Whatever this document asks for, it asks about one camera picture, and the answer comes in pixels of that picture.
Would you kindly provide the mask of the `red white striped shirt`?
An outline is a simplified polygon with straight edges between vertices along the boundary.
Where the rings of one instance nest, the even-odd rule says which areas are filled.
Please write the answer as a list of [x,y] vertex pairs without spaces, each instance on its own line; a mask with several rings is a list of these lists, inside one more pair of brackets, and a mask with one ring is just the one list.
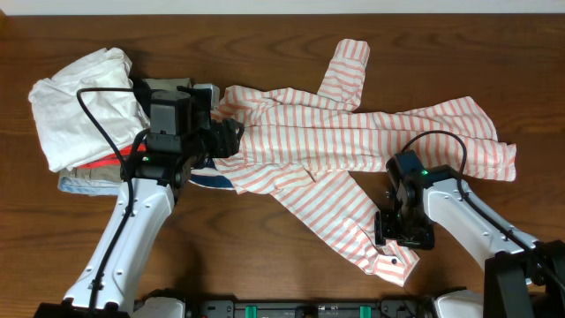
[[268,194],[368,275],[403,285],[418,256],[375,239],[377,206],[353,173],[382,172],[403,146],[427,167],[449,164],[471,177],[512,181],[516,147],[499,141],[469,97],[388,114],[359,111],[366,42],[340,41],[316,93],[231,86],[212,116],[245,128],[238,153],[192,174],[198,186]]

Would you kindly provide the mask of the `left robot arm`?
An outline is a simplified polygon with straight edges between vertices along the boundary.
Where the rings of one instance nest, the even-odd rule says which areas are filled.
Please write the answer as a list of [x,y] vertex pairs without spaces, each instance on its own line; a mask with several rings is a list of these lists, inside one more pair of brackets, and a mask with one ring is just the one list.
[[245,131],[234,119],[211,118],[219,89],[211,84],[155,90],[150,126],[128,156],[117,155],[122,184],[109,223],[86,268],[58,304],[41,303],[38,317],[186,317],[184,296],[152,292],[136,302],[139,280],[156,236],[171,215],[192,168],[239,150]]

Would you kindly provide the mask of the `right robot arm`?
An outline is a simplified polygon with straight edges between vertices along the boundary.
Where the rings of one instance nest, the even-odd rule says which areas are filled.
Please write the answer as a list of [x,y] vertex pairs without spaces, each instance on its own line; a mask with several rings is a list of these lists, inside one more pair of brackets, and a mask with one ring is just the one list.
[[562,317],[564,243],[542,242],[486,205],[448,165],[427,169],[412,150],[386,164],[390,209],[376,217],[377,243],[431,250],[441,226],[484,272],[481,294],[462,289],[424,300],[421,317]]

